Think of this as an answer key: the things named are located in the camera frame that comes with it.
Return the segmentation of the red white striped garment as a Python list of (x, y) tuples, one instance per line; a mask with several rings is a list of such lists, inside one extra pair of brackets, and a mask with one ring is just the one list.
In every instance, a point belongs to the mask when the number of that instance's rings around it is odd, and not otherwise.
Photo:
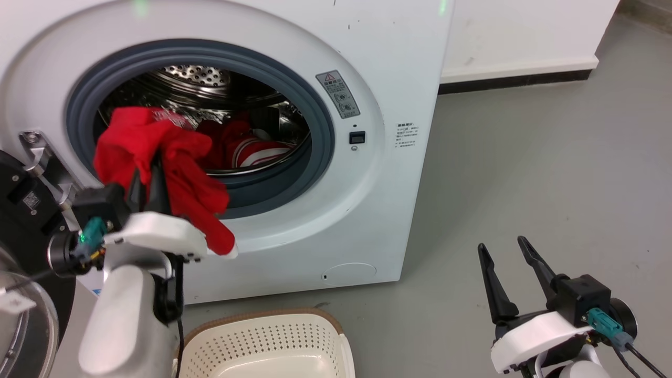
[(266, 131), (251, 126), (247, 112), (217, 122), (203, 120), (195, 129), (211, 140), (208, 153), (199, 160), (207, 170), (237, 170), (264, 165), (290, 153), (295, 147), (271, 138)]

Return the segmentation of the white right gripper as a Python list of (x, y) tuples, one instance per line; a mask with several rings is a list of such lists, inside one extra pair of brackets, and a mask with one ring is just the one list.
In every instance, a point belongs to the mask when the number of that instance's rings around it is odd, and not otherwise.
[[(556, 274), (526, 237), (519, 235), (518, 245), (526, 263), (535, 272), (547, 304), (551, 304), (557, 294), (554, 288)], [(492, 323), (499, 325), (515, 320), (519, 315), (518, 307), (509, 301), (495, 272), (494, 261), (483, 243), (478, 244), (478, 258)], [(581, 321), (575, 326), (556, 311), (541, 313), (495, 341), (490, 349), (490, 359), (500, 374), (515, 368), (521, 370), (533, 360), (531, 371), (536, 374), (541, 368), (567, 364), (578, 358), (586, 344), (585, 338), (593, 330)]]

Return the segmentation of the stainless steel washer drum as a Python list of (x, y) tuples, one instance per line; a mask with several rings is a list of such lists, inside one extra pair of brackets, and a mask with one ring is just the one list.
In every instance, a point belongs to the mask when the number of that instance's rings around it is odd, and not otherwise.
[(171, 65), (128, 79), (114, 88), (98, 107), (95, 137), (110, 125), (115, 109), (153, 107), (185, 118), (197, 130), (204, 121), (225, 124), (248, 116), (259, 139), (285, 144), (289, 151), (252, 168), (211, 168), (209, 175), (243, 175), (283, 164), (311, 141), (310, 129), (300, 110), (278, 90), (240, 72), (197, 65)]

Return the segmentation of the black washer door with glass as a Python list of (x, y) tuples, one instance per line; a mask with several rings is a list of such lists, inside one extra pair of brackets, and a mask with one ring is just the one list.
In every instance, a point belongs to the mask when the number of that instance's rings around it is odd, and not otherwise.
[(49, 189), (0, 150), (0, 378), (48, 378), (76, 282), (50, 272), (53, 234), (67, 225)]

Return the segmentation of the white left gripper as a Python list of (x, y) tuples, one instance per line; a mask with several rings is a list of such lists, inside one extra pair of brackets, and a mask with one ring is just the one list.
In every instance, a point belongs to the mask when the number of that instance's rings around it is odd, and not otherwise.
[(103, 238), (106, 260), (115, 263), (160, 263), (166, 254), (191, 260), (208, 254), (205, 235), (192, 223), (173, 217), (161, 151), (151, 161), (151, 180), (146, 203), (146, 187), (138, 168), (128, 187), (128, 208), (132, 215), (118, 232)]

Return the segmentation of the grey rubber door gasket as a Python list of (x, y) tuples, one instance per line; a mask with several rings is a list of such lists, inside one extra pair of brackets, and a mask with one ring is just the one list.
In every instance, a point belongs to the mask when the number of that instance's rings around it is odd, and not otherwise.
[(290, 203), (324, 174), (334, 153), (334, 127), (328, 108), (297, 73), (272, 58), (221, 41), (149, 41), (112, 53), (94, 64), (76, 84), (66, 107), (66, 134), (77, 158), (94, 172), (98, 107), (128, 79), (171, 65), (223, 68), (250, 76), (281, 92), (307, 121), (311, 141), (283, 164), (243, 175), (209, 175), (226, 185), (230, 203), (220, 218), (258, 215)]

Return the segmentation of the small printed text label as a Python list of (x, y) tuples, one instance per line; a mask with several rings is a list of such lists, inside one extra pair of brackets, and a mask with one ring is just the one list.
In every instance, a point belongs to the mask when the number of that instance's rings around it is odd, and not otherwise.
[(396, 125), (394, 135), (395, 148), (412, 148), (417, 144), (420, 127), (414, 123), (400, 123)]

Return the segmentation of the white front-load washing machine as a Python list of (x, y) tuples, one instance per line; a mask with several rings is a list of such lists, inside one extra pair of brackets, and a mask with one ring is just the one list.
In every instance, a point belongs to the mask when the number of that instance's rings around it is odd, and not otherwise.
[[(66, 107), (84, 74), (149, 41), (221, 41), (260, 53), (304, 79), (333, 121), (334, 153), (304, 194), (250, 217), (221, 218), (228, 256), (185, 269), (189, 304), (326, 289), (321, 274), (366, 263), (400, 278), (439, 88), (450, 0), (0, 0), (0, 150), (30, 163), (18, 134), (39, 131), (82, 187), (100, 186), (66, 134)], [(360, 108), (341, 119), (316, 79), (338, 71)], [(417, 144), (395, 148), (400, 123)], [(365, 131), (363, 144), (349, 144)]]

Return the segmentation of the cream perforated laundry basket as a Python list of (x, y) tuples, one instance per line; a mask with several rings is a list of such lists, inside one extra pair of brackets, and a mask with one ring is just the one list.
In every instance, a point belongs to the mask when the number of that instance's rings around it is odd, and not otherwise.
[(316, 307), (209, 321), (185, 337), (173, 378), (356, 378), (341, 323)]

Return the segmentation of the dark wall baseboard strip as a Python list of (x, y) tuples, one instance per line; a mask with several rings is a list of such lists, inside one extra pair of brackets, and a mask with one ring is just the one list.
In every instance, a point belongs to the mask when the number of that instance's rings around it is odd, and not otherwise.
[(524, 88), (527, 86), (556, 83), (573, 83), (588, 80), (592, 72), (592, 69), (566, 72), (545, 72), (535, 75), (518, 75), (514, 77), (472, 80), (458, 83), (442, 83), (439, 85), (437, 95), (443, 96), (492, 89)]

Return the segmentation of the metal washer door hinge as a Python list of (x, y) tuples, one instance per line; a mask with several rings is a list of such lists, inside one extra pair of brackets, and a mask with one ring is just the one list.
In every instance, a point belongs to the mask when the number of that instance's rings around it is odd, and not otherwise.
[(72, 202), (82, 191), (81, 182), (62, 163), (48, 139), (39, 131), (25, 131), (18, 134), (19, 141), (30, 160), (26, 172), (39, 179), (52, 194), (64, 215), (70, 230), (80, 230)]

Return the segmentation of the round drain filter cover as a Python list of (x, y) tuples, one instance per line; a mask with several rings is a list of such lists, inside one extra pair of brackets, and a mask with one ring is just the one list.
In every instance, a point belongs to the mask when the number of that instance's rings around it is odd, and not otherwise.
[(375, 281), (376, 273), (377, 269), (371, 264), (351, 262), (326, 269), (321, 280), (332, 287), (368, 285)]

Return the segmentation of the grey warning label sticker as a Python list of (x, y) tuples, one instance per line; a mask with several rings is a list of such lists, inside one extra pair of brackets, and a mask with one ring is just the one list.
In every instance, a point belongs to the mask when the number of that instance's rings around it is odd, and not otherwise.
[(328, 94), (341, 119), (359, 117), (360, 108), (341, 74), (334, 70), (316, 75), (316, 79)]

